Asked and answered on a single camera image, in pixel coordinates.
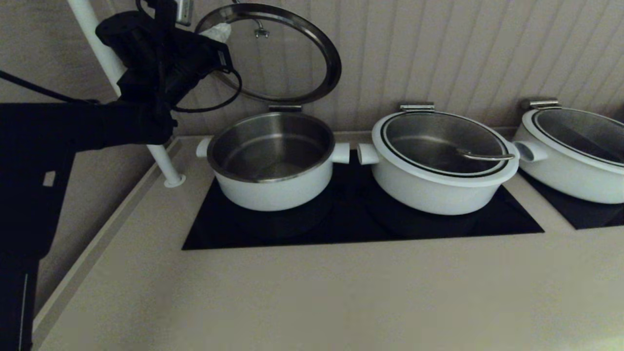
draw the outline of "wall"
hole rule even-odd
[[[64,0],[0,2],[0,42],[4,71],[73,97],[115,97]],[[0,91],[0,102],[55,102],[5,81]],[[144,146],[77,155],[52,250],[40,264],[36,310],[152,162]]]
[[[568,107],[608,116],[621,106],[622,0],[258,2],[310,19],[337,46],[343,62],[338,88],[305,105],[304,111],[338,131],[370,129],[405,101],[434,101],[441,111],[491,126],[517,126],[515,106],[529,96],[556,96]],[[132,9],[131,1],[111,3],[113,8]],[[195,1],[195,22],[209,10],[230,3]],[[280,36],[274,31],[269,40]],[[292,58],[299,47],[276,47],[266,56],[258,55],[257,45],[237,52],[258,67],[243,76],[247,83],[270,77],[280,68],[291,77],[310,67],[322,68],[292,59],[285,62],[283,57]],[[259,65],[253,62],[258,58]],[[183,104],[210,106],[229,94],[209,77]],[[185,117],[178,132],[212,134],[264,111],[264,103],[239,99],[222,110]]]

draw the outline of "glass lid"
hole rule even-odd
[[[624,124],[573,109],[545,109],[534,124],[559,144],[598,161],[624,166]]]
[[[263,101],[303,104],[329,94],[341,75],[338,51],[315,25],[280,7],[241,3],[206,15],[195,32],[230,25],[234,68],[243,79],[242,93]],[[230,87],[237,82],[215,76]]]
[[[385,145],[402,160],[421,169],[457,177],[486,176],[505,159],[485,161],[469,155],[505,157],[507,148],[491,131],[470,119],[442,112],[408,112],[390,118],[382,128]]]

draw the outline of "induction cooktop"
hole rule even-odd
[[[555,190],[528,173],[518,172],[576,229],[624,225],[624,204],[597,204]]]
[[[481,210],[435,215],[408,207],[380,188],[371,166],[334,164],[327,188],[313,200],[277,212],[244,209],[229,201],[216,180],[197,214],[183,250],[276,245],[542,233],[529,213],[501,186]]]

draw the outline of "countertop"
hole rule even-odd
[[[153,167],[100,231],[36,349],[624,350],[624,227],[575,230],[520,175],[543,234],[181,251],[213,179],[199,140],[169,148],[182,186]]]

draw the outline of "white pole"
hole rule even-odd
[[[97,60],[100,62],[106,77],[109,79],[110,85],[115,89],[117,96],[121,95],[117,81],[125,72],[125,67],[115,55],[115,52],[108,46],[102,44],[100,39],[95,35],[95,28],[99,24],[95,11],[89,0],[67,0],[74,16],[80,24],[80,28],[87,37],[87,41],[91,49],[95,53]],[[180,175],[171,163],[171,158],[167,154],[167,150],[162,145],[148,145],[147,149],[152,153],[154,160],[160,167],[162,174],[165,176],[166,187],[176,187],[182,185],[186,180],[184,175]]]

